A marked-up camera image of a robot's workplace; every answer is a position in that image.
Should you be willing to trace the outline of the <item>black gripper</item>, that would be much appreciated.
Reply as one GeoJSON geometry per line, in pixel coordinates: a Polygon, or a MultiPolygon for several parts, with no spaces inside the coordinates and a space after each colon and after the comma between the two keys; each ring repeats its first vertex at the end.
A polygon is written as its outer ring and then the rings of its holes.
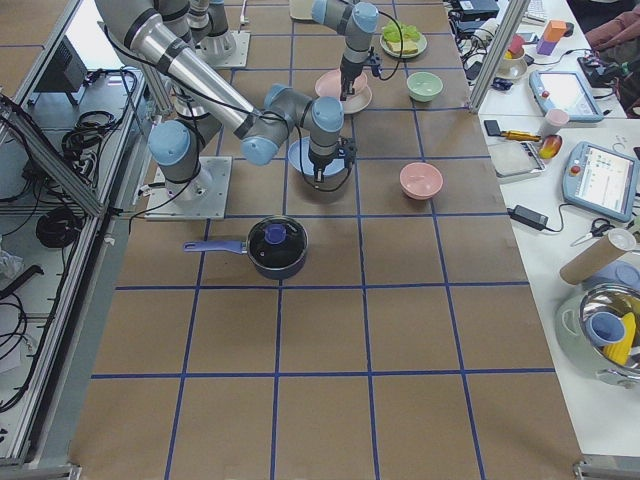
{"type": "Polygon", "coordinates": [[[340,64],[340,97],[341,100],[347,100],[347,96],[355,95],[355,80],[362,73],[363,64],[361,62],[352,61],[346,55],[342,56],[340,64]]]}
{"type": "Polygon", "coordinates": [[[315,183],[324,183],[325,177],[333,177],[340,172],[340,163],[336,149],[325,153],[318,153],[309,149],[307,158],[311,164],[311,177],[315,183]]]}

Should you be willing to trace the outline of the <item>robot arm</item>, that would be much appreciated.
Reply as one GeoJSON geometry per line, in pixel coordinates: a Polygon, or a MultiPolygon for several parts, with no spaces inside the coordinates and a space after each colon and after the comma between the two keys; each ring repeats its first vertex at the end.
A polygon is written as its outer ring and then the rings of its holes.
{"type": "Polygon", "coordinates": [[[146,63],[185,89],[241,143],[243,156],[268,163],[296,129],[309,139],[294,159],[312,164],[308,184],[315,190],[325,170],[343,163],[351,170],[355,148],[342,137],[343,107],[333,97],[313,99],[289,86],[275,84],[257,109],[210,65],[195,46],[226,26],[224,4],[214,1],[99,1],[97,9],[109,37],[134,59],[146,63]]]}
{"type": "MultiPolygon", "coordinates": [[[[372,70],[379,67],[379,61],[371,52],[379,11],[367,2],[314,1],[310,13],[314,22],[345,39],[339,67],[339,100],[349,100],[356,94],[355,82],[362,75],[364,67],[370,65],[372,70]]],[[[201,44],[201,49],[205,50],[205,39],[230,40],[223,1],[190,1],[182,19],[185,21],[186,43],[201,44]]]]}

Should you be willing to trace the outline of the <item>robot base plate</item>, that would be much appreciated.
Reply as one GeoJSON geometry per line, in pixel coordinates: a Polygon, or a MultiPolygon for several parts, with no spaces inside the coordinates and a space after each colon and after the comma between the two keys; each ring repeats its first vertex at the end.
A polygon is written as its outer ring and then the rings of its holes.
{"type": "Polygon", "coordinates": [[[219,36],[207,36],[196,46],[196,53],[214,69],[245,68],[250,37],[248,31],[241,30],[228,30],[219,36]]]}
{"type": "Polygon", "coordinates": [[[160,182],[148,196],[144,218],[153,221],[222,220],[225,217],[233,159],[230,156],[201,156],[200,173],[176,199],[181,186],[169,183],[166,188],[161,169],[154,181],[160,182]]]}

